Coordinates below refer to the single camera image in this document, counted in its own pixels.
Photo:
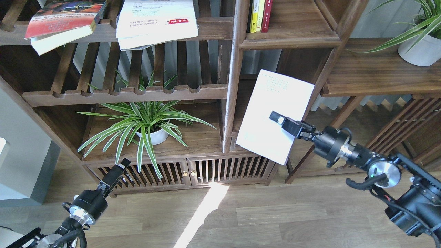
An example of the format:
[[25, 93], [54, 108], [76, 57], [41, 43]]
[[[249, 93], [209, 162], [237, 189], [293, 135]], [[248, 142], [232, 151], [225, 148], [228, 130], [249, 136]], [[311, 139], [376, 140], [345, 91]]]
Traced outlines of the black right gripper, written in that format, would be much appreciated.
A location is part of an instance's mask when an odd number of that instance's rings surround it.
[[328, 161], [327, 168], [331, 168], [339, 158], [348, 160], [352, 155], [352, 132], [348, 128], [326, 126], [322, 132], [318, 132], [313, 125], [294, 121], [275, 111], [271, 112], [269, 119], [282, 125], [282, 129], [294, 137], [312, 141], [314, 152]]

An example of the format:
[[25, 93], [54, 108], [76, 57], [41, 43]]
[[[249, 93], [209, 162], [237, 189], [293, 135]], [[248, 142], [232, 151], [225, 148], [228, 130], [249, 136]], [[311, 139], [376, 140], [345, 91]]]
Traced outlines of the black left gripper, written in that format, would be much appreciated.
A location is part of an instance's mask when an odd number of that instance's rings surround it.
[[94, 225], [96, 220], [107, 209], [106, 198], [115, 188], [123, 172], [131, 164], [124, 158], [104, 176], [96, 190], [84, 190], [73, 203], [63, 202], [62, 206], [70, 213], [70, 218], [80, 225]]

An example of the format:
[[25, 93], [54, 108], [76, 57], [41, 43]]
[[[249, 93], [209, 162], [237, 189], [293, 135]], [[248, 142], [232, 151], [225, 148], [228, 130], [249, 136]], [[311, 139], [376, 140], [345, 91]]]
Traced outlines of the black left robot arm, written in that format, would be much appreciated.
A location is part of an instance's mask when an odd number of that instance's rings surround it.
[[63, 202], [62, 206], [69, 212], [61, 226], [50, 235], [41, 234], [36, 228], [8, 245], [8, 248], [69, 248], [79, 238], [81, 248], [87, 247], [85, 230], [94, 225], [108, 207], [106, 198], [112, 193], [117, 182], [131, 161], [123, 159], [116, 164], [99, 182], [97, 189], [84, 190], [72, 203]]

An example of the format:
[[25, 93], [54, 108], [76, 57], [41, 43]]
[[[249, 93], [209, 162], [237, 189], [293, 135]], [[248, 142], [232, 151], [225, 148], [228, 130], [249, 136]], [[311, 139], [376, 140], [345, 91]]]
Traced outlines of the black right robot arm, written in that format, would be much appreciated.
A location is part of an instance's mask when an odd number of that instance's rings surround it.
[[[386, 215], [409, 236], [427, 234], [440, 247], [441, 192], [440, 182], [403, 154], [389, 156], [376, 153], [358, 143], [351, 143], [352, 133], [347, 128], [331, 126], [317, 131], [304, 121], [295, 121], [273, 111], [269, 117], [295, 138], [314, 143], [313, 151], [327, 160], [330, 168], [339, 159], [345, 160], [367, 173], [361, 183], [346, 179], [346, 184], [357, 190], [368, 190], [374, 197], [387, 204]], [[402, 179], [401, 170], [412, 174], [409, 190], [394, 199], [386, 188], [395, 187]]]

